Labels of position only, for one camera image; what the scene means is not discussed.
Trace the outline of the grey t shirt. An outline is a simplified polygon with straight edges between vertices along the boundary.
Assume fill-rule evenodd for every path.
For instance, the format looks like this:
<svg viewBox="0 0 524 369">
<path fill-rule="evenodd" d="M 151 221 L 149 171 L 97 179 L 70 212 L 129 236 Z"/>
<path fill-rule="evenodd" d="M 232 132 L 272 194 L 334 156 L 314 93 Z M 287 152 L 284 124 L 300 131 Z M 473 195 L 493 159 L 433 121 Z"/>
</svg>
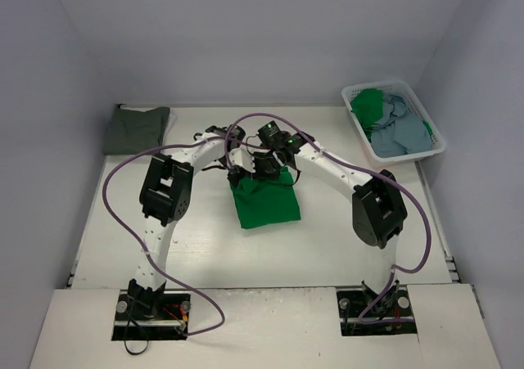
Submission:
<svg viewBox="0 0 524 369">
<path fill-rule="evenodd" d="M 170 108 L 140 111 L 115 108 L 102 147 L 103 155 L 135 155 L 161 146 Z"/>
</svg>

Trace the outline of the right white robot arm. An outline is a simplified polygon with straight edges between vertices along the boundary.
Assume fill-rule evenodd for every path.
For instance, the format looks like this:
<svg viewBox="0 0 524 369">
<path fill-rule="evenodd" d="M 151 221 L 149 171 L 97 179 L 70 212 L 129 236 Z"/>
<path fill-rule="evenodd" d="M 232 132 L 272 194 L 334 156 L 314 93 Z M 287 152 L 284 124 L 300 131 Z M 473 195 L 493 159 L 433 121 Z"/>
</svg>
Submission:
<svg viewBox="0 0 524 369">
<path fill-rule="evenodd" d="M 400 191 L 368 173 L 361 173 L 329 159 L 312 137 L 282 131 L 271 121 L 257 131 L 261 145 L 269 149 L 273 164 L 280 163 L 311 175 L 350 201 L 355 235 L 366 245 L 362 302 L 371 313 L 391 305 L 392 266 L 396 261 L 399 234 L 407 218 Z"/>
</svg>

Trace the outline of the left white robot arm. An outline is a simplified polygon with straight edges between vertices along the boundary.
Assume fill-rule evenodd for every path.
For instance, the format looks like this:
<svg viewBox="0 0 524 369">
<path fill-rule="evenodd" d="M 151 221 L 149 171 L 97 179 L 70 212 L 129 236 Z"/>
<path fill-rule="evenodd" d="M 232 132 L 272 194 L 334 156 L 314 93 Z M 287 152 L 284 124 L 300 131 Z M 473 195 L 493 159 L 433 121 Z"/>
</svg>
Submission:
<svg viewBox="0 0 524 369">
<path fill-rule="evenodd" d="M 225 161 L 228 151 L 238 145 L 224 145 L 225 127 L 209 127 L 197 141 L 172 154 L 161 152 L 152 156 L 139 194 L 146 217 L 144 242 L 148 257 L 139 265 L 129 282 L 128 297 L 140 320 L 160 316 L 164 308 L 162 296 L 167 277 L 164 276 L 174 228 L 188 210 L 194 175 L 213 161 Z"/>
</svg>

